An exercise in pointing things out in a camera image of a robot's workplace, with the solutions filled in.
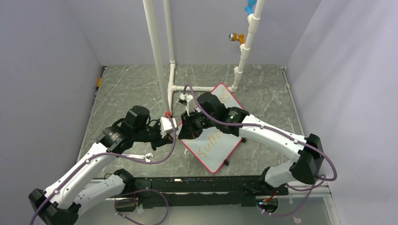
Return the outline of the red-framed whiteboard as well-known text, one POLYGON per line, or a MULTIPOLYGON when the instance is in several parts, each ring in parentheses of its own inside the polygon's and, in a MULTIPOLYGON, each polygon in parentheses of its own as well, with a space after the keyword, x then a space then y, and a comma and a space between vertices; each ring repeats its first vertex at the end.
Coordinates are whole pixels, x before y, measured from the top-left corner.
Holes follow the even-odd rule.
MULTIPOLYGON (((211 93, 216 95, 226 107, 243 108, 223 83, 215 86, 211 93)), ((200 137, 196 139, 182 139, 180 142, 210 173, 215 174, 241 141, 239 137, 224 134, 215 127, 211 127, 203 130, 200 137)))

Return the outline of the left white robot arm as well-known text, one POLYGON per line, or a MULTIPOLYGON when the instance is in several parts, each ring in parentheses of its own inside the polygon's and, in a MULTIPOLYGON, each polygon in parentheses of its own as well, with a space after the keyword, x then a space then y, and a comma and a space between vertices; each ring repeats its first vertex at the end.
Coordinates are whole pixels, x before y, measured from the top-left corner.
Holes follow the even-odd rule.
POLYGON ((30 224, 39 217, 47 225, 73 225, 87 210, 105 199, 132 195, 136 179, 125 169, 116 170, 93 186, 89 186, 89 182, 117 158, 153 164, 151 153, 133 156, 125 151, 137 142, 150 143, 153 150, 166 144, 175 145, 176 131, 176 120, 170 113, 151 120, 147 108, 132 107, 125 117, 102 131, 88 152, 65 175, 47 188, 37 188, 29 194, 34 210, 30 224))

